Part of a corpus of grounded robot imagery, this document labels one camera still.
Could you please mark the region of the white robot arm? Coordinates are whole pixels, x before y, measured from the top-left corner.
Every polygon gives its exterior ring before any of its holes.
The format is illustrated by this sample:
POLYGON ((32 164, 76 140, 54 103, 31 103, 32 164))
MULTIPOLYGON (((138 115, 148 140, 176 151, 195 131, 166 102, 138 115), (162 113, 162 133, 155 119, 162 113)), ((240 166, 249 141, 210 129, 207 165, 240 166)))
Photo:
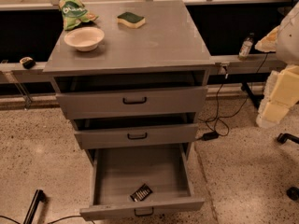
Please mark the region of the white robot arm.
POLYGON ((280 64, 266 80, 256 118, 259 127, 270 128, 279 124, 299 102, 299 4, 255 48, 264 53, 274 52, 280 64))

